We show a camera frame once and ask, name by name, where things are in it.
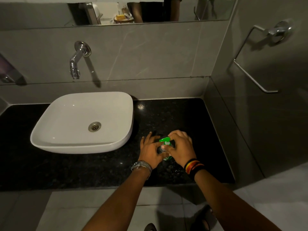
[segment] white ceramic sink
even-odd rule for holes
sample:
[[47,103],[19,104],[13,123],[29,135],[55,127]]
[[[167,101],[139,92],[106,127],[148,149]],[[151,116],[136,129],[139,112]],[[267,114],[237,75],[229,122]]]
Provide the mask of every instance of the white ceramic sink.
[[49,105],[35,125],[30,140],[34,146],[56,153],[99,153],[122,147],[132,129],[130,95],[124,92],[75,93],[62,96]]

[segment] faucet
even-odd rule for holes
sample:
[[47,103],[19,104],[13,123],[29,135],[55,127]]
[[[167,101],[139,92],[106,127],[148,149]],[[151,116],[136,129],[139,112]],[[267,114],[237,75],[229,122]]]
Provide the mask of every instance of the faucet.
[[74,44],[74,47],[75,47],[76,53],[70,59],[71,76],[73,77],[73,79],[79,79],[80,72],[78,70],[77,63],[82,58],[82,56],[84,57],[90,56],[91,49],[87,43],[82,42],[82,41],[76,41]]

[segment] person's right hand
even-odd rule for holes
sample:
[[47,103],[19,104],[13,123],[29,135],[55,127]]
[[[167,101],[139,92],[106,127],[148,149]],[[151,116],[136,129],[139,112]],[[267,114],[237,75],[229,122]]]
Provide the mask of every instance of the person's right hand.
[[185,164],[190,159],[196,158],[196,154],[192,146],[193,141],[186,132],[180,130],[172,131],[168,136],[171,140],[175,141],[175,148],[169,145],[162,145],[162,148],[171,154],[176,163],[184,168]]

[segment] metal drain strainer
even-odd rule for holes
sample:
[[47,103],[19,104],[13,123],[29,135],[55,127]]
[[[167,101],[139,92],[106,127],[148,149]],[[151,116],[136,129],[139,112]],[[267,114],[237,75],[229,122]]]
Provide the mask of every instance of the metal drain strainer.
[[98,131],[100,128],[102,127],[101,123],[99,122],[92,122],[89,127],[88,127],[88,130],[90,132],[96,132]]

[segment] black granite countertop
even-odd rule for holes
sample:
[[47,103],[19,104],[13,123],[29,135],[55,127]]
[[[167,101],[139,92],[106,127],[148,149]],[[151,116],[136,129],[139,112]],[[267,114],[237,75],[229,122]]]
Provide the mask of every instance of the black granite countertop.
[[[134,126],[121,148],[98,154],[58,154],[30,143],[48,104],[13,105],[0,116],[0,191],[117,187],[138,159],[142,136],[180,129],[193,139],[197,158],[222,183],[234,183],[227,159],[202,99],[134,101]],[[163,161],[145,186],[193,183],[174,159]]]

